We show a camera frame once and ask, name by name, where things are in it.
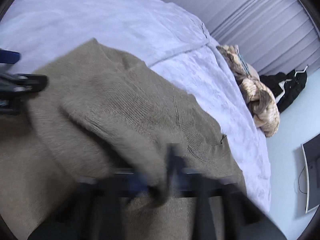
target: white hanger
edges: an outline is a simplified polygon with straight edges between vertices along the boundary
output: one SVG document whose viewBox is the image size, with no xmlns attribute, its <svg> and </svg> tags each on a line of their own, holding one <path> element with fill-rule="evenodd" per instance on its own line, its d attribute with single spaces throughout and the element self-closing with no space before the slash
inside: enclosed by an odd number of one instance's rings
<svg viewBox="0 0 320 240">
<path fill-rule="evenodd" d="M 304 70 L 302 70 L 302 71 L 296 71 L 296 73 L 294 74 L 294 77 L 296 77 L 296 75 L 297 75 L 298 73 L 305 73 L 305 71 L 307 70 L 307 68 L 308 68 L 308 65 L 304 68 Z"/>
</svg>

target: power cord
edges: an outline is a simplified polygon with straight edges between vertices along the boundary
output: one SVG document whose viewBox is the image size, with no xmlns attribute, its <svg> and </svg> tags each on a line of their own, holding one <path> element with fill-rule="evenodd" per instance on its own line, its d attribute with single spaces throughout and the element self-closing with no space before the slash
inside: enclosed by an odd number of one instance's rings
<svg viewBox="0 0 320 240">
<path fill-rule="evenodd" d="M 299 185 L 299 190 L 300 190 L 300 192 L 301 192 L 301 193 L 303 193 L 303 194 L 306 194 L 306 195 L 307 195 L 307 193 L 304 193 L 304 192 L 302 192 L 302 191 L 301 191 L 301 189 L 300 189 L 300 182 L 299 182 L 300 177 L 301 177 L 301 174 L 303 173 L 304 169 L 305 169 L 305 167 L 303 167 L 303 169 L 302 169 L 302 171 L 301 171 L 301 173 L 300 173 L 300 175 L 299 175 L 299 178 L 298 178 L 298 185 Z"/>
</svg>

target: gray curtain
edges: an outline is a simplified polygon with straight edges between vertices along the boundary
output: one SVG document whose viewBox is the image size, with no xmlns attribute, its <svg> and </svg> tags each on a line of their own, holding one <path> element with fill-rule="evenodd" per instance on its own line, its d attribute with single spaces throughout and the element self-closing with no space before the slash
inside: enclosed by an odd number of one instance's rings
<svg viewBox="0 0 320 240">
<path fill-rule="evenodd" d="M 197 15 L 220 44 L 239 45 L 259 74 L 320 67 L 318 30 L 298 0 L 163 0 Z"/>
</svg>

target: crumpled clothing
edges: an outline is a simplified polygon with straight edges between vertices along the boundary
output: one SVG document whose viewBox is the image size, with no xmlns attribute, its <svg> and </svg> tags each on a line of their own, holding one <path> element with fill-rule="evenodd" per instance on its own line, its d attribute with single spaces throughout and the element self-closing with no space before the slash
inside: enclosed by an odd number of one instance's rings
<svg viewBox="0 0 320 240">
<path fill-rule="evenodd" d="M 260 127 L 266 137 L 273 136 L 279 128 L 280 114 L 272 91 L 252 73 L 238 46 L 224 45 L 217 49 L 234 74 L 256 127 Z"/>
</svg>

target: bedspread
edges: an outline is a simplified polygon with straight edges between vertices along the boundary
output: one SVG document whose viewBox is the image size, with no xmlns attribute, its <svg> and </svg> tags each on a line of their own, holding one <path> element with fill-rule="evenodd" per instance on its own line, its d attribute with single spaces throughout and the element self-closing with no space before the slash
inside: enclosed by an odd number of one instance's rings
<svg viewBox="0 0 320 240">
<path fill-rule="evenodd" d="M 228 136 L 248 196 L 269 210 L 265 136 L 256 129 L 218 43 L 196 16 L 160 0 L 16 0 L 0 22 L 0 47 L 22 54 L 11 73 L 31 73 L 92 37 L 134 54 L 194 94 Z"/>
</svg>

